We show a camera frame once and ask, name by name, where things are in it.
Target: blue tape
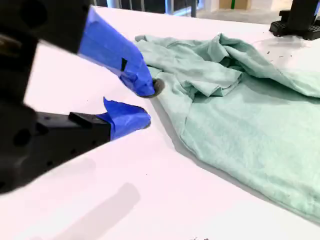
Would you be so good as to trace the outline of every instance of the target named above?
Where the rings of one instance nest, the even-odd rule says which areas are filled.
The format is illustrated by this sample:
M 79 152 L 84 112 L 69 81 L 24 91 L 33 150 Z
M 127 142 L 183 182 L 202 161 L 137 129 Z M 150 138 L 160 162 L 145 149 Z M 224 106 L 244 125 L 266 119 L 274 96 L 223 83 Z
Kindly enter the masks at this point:
M 96 115 L 110 123 L 110 140 L 116 140 L 134 131 L 144 129 L 151 123 L 151 117 L 141 107 L 103 98 L 106 113 Z
M 315 16 L 317 16 L 317 14 L 319 12 L 319 8 L 320 8 L 320 1 L 318 2 L 318 5 L 316 6 L 315 13 L 314 13 Z
M 139 96 L 155 94 L 151 74 L 139 49 L 105 22 L 92 7 L 78 55 L 108 68 Z

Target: mint green cloth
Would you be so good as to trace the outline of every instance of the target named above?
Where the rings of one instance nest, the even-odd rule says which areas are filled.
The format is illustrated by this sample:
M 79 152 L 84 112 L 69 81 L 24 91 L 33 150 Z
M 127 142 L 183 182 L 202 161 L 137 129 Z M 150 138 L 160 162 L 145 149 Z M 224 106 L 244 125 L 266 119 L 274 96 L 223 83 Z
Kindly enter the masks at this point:
M 320 222 L 320 74 L 280 71 L 253 46 L 136 37 L 179 138 L 199 160 Z

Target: white table surface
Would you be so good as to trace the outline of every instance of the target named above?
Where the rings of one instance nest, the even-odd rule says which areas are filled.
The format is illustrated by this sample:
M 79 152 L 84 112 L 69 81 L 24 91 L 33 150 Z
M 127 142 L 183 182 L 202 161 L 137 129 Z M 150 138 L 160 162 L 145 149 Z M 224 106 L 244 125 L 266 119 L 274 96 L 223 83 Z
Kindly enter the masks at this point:
M 312 57 L 320 53 L 320 40 L 275 38 L 267 25 L 97 11 L 130 40 L 140 34 L 205 40 L 223 32 L 254 44 L 278 66 L 317 67 Z M 137 97 L 103 67 L 40 44 L 27 104 L 37 111 L 98 114 L 103 96 L 144 107 L 151 127 L 0 196 L 1 240 L 319 239 L 316 224 L 198 162 L 156 100 Z

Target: crumpled fabric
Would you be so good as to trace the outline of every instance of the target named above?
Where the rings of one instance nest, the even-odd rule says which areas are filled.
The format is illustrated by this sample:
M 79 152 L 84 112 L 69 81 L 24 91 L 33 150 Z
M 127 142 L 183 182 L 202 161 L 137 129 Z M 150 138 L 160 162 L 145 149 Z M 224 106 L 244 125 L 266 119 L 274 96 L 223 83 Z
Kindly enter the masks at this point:
M 137 36 L 183 144 L 305 218 L 320 222 L 320 74 L 279 70 L 250 44 Z

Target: black plastic part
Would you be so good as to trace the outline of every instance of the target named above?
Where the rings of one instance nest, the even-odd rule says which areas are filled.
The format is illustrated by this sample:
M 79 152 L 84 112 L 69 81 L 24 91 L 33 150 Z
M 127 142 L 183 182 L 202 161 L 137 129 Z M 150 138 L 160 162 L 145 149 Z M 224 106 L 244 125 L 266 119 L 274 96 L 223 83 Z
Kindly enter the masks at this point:
M 292 31 L 308 31 L 315 22 L 319 0 L 293 0 L 286 27 Z
M 0 33 L 44 39 L 77 53 L 89 7 L 90 0 L 1 0 Z
M 303 37 L 305 40 L 316 40 L 320 38 L 320 26 L 315 24 L 312 24 L 306 31 L 298 31 L 288 29 L 286 23 L 283 21 L 275 21 L 271 23 L 270 32 L 276 37 L 297 35 Z
M 0 112 L 6 113 L 0 118 L 1 135 L 6 136 L 0 144 L 0 193 L 110 141 L 110 124 L 95 115 L 35 113 L 25 105 L 5 103 Z
M 95 115 L 23 103 L 38 40 L 77 53 L 88 10 L 88 0 L 0 1 L 0 193 L 110 141 L 110 124 Z
M 305 40 L 320 38 L 320 21 L 315 17 L 319 0 L 293 0 L 291 10 L 280 11 L 281 21 L 271 23 L 276 37 L 297 35 Z
M 289 19 L 290 10 L 282 10 L 279 13 L 279 16 L 281 16 L 281 22 L 287 22 Z

